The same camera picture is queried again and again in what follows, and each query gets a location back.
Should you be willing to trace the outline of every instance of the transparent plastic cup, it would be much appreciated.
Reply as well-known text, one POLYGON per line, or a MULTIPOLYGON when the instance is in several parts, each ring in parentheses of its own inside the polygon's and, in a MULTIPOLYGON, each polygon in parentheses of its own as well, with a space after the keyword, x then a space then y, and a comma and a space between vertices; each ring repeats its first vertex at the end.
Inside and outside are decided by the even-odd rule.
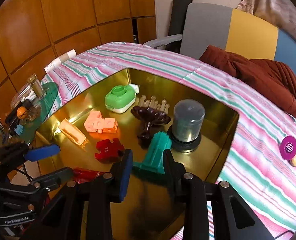
POLYGON ((205 108, 192 99, 179 101, 174 108, 173 135, 181 142, 195 140, 205 117, 205 108))

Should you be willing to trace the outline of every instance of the bolt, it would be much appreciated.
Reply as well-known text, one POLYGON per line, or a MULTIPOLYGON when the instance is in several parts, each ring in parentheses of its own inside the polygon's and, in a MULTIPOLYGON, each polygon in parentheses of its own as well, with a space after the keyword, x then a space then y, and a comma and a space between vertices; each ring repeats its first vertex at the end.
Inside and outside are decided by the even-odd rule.
POLYGON ((221 187, 224 187, 224 188, 228 188, 229 187, 229 183, 226 182, 226 181, 224 181, 224 180, 220 182, 220 185, 221 185, 221 187))
POLYGON ((189 173, 189 172, 184 174, 185 179, 192 179, 192 177, 193 177, 193 175, 191 173, 189 173))
POLYGON ((32 205, 32 204, 29 204, 29 205, 28 205, 28 210, 29 210, 29 211, 35 211, 35 206, 32 205))
POLYGON ((33 184, 33 186, 35 186, 36 188, 40 188, 40 183, 36 182, 35 184, 33 184))
POLYGON ((74 187, 75 186, 75 181, 74 180, 69 180, 67 182, 67 187, 74 187))
POLYGON ((112 178, 112 174, 110 172, 106 172, 104 175, 103 175, 103 178, 104 179, 111 179, 112 178))

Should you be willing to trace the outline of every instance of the striped tablecloth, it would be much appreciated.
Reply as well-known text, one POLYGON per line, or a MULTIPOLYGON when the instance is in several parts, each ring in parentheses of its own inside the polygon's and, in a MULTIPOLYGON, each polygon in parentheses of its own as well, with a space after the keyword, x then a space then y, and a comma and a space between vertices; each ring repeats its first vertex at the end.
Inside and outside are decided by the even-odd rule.
MULTIPOLYGON (((296 168, 278 144, 296 138, 296 119, 243 82, 199 60, 132 43, 108 43, 66 61, 42 83, 56 82, 51 114, 91 85, 124 68, 166 77, 215 98, 239 113, 237 130, 218 181, 228 181, 274 237, 296 230, 296 168)), ((209 231, 214 237, 211 206, 209 231)), ((173 239, 182 239, 179 231, 173 239)), ((290 239, 291 234, 280 237, 290 239)))

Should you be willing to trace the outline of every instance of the golden tray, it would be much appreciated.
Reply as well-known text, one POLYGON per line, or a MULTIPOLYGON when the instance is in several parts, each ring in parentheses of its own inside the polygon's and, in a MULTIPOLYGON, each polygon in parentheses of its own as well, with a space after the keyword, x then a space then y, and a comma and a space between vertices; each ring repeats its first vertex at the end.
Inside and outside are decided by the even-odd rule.
MULTIPOLYGON (((147 98, 155 95, 158 101, 166 99, 170 104, 170 117, 175 104, 182 99, 199 101, 206 110, 202 124, 202 139, 198 148, 188 154, 172 150, 175 161, 184 164, 186 170, 202 180, 215 182, 226 160, 238 122, 238 113, 223 103, 210 98, 185 85, 140 70, 124 69, 91 86, 73 98, 54 113, 36 132, 36 146, 56 143, 61 151, 58 155, 39 161, 42 175, 62 167, 80 167, 95 171, 109 171, 111 164, 102 164, 94 154, 97 141, 119 138, 125 148, 133 151, 133 161, 142 162, 147 152, 138 143, 137 135, 143 124, 137 120, 129 108, 123 114, 106 109, 104 98, 116 85, 129 83, 140 85, 137 105, 141 95, 147 98), (110 133, 88 133, 83 123, 90 110, 101 111, 103 117, 116 118, 118 131, 110 133), (67 118, 86 135, 86 142, 78 146, 58 129, 60 122, 67 118)), ((164 126, 152 128, 152 132, 167 131, 172 121, 164 126)), ((81 230, 85 236, 86 204, 81 230)), ((111 224, 116 240, 129 239, 170 239, 184 224, 184 206, 175 204, 166 187, 153 184, 131 175, 127 196, 123 203, 111 203, 111 224)))

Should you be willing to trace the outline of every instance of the curtain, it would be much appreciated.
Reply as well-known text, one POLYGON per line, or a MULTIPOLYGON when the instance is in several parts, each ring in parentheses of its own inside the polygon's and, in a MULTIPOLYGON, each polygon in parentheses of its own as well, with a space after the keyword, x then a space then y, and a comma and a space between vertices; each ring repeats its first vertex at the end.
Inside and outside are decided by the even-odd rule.
POLYGON ((296 7, 290 0, 242 0, 237 9, 270 22, 296 41, 296 7))

